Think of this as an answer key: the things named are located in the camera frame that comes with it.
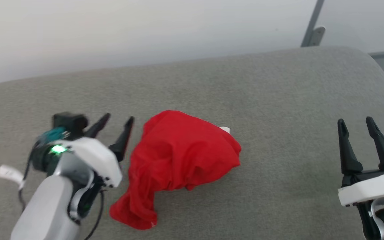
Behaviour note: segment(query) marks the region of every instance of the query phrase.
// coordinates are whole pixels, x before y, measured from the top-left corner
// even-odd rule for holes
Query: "crumpled red fabric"
[[[239,143],[223,129],[180,111],[163,111],[143,127],[131,155],[127,192],[110,208],[133,228],[157,224],[154,193],[218,180],[239,166]]]

